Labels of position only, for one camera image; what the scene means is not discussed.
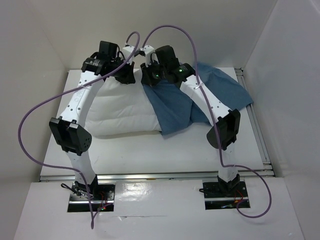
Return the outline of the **blue pillowcase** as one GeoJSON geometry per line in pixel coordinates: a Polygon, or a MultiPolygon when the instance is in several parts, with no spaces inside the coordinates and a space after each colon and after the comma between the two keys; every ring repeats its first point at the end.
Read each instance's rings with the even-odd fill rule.
{"type": "MultiPolygon", "coordinates": [[[[206,87],[231,110],[242,110],[254,101],[247,90],[219,68],[197,63],[206,87]]],[[[163,136],[188,128],[193,123],[209,123],[202,110],[176,86],[162,79],[157,85],[142,85],[157,118],[156,131],[163,136]]]]}

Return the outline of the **white pillow yellow edge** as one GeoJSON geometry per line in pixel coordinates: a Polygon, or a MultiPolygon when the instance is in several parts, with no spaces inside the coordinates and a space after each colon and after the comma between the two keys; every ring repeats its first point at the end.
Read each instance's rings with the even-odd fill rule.
{"type": "Polygon", "coordinates": [[[135,69],[133,75],[133,84],[122,84],[114,77],[109,77],[99,89],[85,121],[85,129],[92,136],[161,130],[141,84],[142,73],[135,69]]]}

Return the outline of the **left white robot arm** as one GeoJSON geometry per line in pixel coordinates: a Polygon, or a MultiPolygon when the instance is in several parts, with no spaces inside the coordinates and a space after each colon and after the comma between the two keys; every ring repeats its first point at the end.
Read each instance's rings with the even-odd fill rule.
{"type": "Polygon", "coordinates": [[[134,53],[136,48],[126,44],[101,41],[99,50],[82,64],[78,90],[57,118],[51,118],[49,128],[56,143],[69,157],[75,172],[75,187],[88,200],[99,193],[98,177],[89,157],[92,135],[85,129],[87,115],[98,91],[108,77],[123,84],[135,83],[134,53]]]}

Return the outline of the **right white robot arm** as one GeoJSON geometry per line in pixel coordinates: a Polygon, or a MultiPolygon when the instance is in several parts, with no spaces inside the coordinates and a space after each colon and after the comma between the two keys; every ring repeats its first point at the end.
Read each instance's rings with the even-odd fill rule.
{"type": "Polygon", "coordinates": [[[150,45],[137,52],[145,58],[141,64],[141,82],[156,86],[165,79],[188,96],[204,113],[212,128],[206,134],[209,144],[217,150],[220,167],[217,187],[223,196],[236,191],[240,175],[236,167],[235,141],[240,127],[240,112],[231,110],[221,102],[201,80],[196,70],[188,63],[180,63],[170,45],[154,49],[150,45]]]}

